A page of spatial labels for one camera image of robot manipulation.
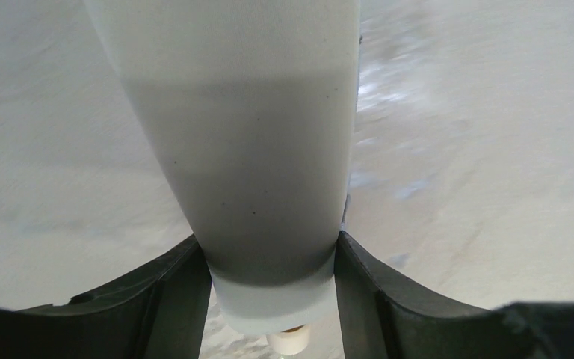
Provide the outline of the beige folding umbrella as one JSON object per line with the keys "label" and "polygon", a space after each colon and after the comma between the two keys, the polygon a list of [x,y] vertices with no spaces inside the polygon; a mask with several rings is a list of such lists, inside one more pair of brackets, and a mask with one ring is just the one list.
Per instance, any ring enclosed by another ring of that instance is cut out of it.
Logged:
{"label": "beige folding umbrella", "polygon": [[310,325],[266,335],[268,345],[279,355],[287,356],[301,353],[309,345],[310,337]]}

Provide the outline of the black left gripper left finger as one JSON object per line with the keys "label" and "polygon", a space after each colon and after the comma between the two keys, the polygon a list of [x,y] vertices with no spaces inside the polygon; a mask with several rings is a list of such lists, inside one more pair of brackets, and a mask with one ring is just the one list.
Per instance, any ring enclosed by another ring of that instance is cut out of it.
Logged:
{"label": "black left gripper left finger", "polygon": [[0,308],[0,358],[198,358],[211,285],[189,237],[65,305]]}

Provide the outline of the beige umbrella case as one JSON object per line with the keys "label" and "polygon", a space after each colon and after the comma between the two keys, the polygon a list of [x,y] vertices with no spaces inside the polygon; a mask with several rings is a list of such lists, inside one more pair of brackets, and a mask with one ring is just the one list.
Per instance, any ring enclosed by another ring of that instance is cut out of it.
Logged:
{"label": "beige umbrella case", "polygon": [[269,334],[335,301],[358,1],[87,1],[200,243],[223,317]]}

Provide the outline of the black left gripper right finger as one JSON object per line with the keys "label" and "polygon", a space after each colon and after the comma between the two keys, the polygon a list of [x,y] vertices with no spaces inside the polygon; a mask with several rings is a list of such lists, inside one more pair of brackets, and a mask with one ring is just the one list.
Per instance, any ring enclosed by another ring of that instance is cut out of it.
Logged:
{"label": "black left gripper right finger", "polygon": [[334,276],[347,358],[574,358],[574,302],[464,304],[394,270],[344,232]]}

